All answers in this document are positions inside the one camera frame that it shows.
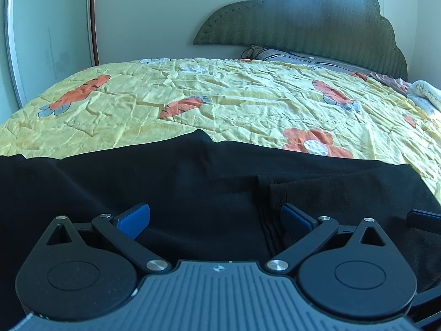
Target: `orange carrot print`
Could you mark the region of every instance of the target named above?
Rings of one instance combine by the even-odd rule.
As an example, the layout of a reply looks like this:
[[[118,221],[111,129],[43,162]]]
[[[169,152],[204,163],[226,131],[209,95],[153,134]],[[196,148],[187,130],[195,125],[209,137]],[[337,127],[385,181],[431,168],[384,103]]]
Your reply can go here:
[[[416,128],[416,121],[414,118],[408,116],[407,114],[403,114],[404,120],[409,123],[412,128]]]
[[[159,119],[174,117],[191,109],[200,108],[202,105],[209,103],[209,99],[205,96],[191,96],[182,100],[177,100],[166,105],[159,115]]]
[[[359,72],[353,72],[353,73],[350,73],[349,74],[350,76],[352,76],[352,77],[358,77],[358,78],[361,78],[363,81],[367,81],[367,76],[365,75],[365,74],[362,74],[362,73],[359,73]]]
[[[312,84],[317,91],[323,93],[323,100],[328,105],[339,106],[348,112],[360,112],[361,108],[358,102],[346,97],[338,89],[332,88],[322,81],[314,80]]]
[[[55,116],[59,116],[69,109],[71,103],[85,100],[91,92],[96,91],[99,87],[107,83],[109,79],[110,76],[108,74],[103,74],[93,80],[87,81],[73,91],[66,92],[56,102],[40,107],[41,111],[39,111],[38,117],[47,117],[52,113]]]

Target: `door frame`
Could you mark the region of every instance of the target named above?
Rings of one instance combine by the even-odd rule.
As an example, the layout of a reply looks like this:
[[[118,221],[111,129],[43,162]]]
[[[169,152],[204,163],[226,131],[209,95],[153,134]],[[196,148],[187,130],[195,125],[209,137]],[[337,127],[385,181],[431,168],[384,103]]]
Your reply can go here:
[[[98,66],[98,46],[96,45],[95,0],[87,0],[87,27],[89,29],[90,59],[92,66]]]
[[[15,96],[17,98],[18,106],[23,108],[28,102],[26,94],[21,83],[20,71],[18,69],[17,51],[15,49],[14,37],[14,14],[13,14],[14,0],[5,0],[4,4],[4,28],[6,35],[6,49],[9,60],[10,76],[14,85]]]

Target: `black cloth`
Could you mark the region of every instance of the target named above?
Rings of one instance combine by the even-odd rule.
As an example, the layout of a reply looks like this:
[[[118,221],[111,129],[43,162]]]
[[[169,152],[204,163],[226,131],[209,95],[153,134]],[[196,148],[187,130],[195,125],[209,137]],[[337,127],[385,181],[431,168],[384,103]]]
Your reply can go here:
[[[171,262],[267,261],[292,240],[279,222],[286,202],[342,225],[372,217],[425,290],[440,282],[441,236],[407,229],[413,208],[441,207],[410,166],[321,157],[238,142],[198,130],[171,140],[69,157],[0,157],[1,323],[23,317],[14,291],[21,264],[57,215],[90,222],[147,202],[137,239]]]

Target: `ribbed plate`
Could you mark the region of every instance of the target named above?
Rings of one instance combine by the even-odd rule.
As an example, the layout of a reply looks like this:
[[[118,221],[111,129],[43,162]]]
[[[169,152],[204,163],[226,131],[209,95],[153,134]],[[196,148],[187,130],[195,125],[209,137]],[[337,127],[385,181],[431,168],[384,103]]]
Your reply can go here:
[[[20,331],[411,331],[405,318],[349,324],[311,307],[288,277],[256,263],[181,262],[174,272],[145,279],[133,299],[98,319],[77,323],[28,316]]]

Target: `pink cloth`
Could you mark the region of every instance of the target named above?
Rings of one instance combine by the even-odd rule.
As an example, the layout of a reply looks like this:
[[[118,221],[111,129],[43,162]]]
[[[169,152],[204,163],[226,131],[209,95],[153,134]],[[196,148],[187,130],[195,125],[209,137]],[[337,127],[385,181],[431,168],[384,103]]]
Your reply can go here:
[[[394,79],[385,74],[379,74],[376,72],[371,72],[370,76],[375,78],[378,82],[381,82],[383,85],[392,88],[394,91],[407,96],[407,90],[411,85],[409,82],[403,81],[401,78]]]

